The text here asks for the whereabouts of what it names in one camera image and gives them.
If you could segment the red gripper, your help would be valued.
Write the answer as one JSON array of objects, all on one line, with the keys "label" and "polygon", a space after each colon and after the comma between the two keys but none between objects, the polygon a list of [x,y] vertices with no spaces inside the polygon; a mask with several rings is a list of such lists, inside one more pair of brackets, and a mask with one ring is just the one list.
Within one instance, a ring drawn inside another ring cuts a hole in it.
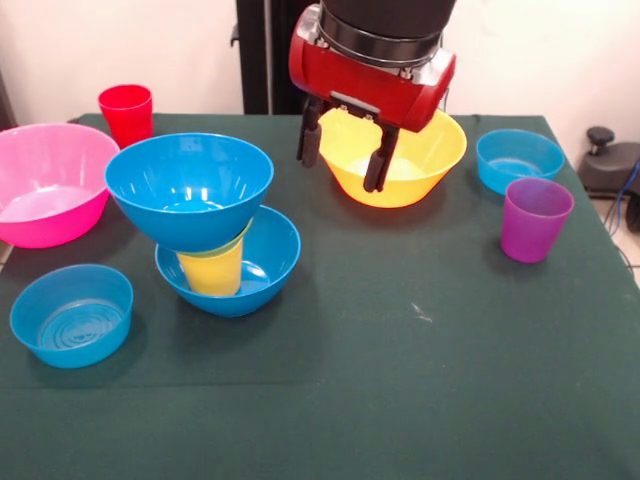
[{"label": "red gripper", "polygon": [[325,102],[372,115],[381,129],[364,190],[382,192],[399,128],[418,132],[434,115],[456,66],[440,45],[451,4],[311,4],[294,27],[291,81],[308,97],[297,160],[318,159]]}]

